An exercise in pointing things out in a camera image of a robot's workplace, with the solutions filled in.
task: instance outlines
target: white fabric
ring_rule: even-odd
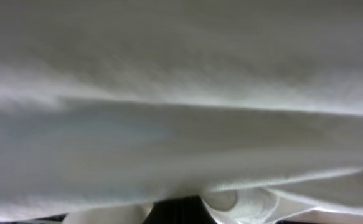
[[[363,1],[0,1],[0,221],[233,190],[363,214]]]

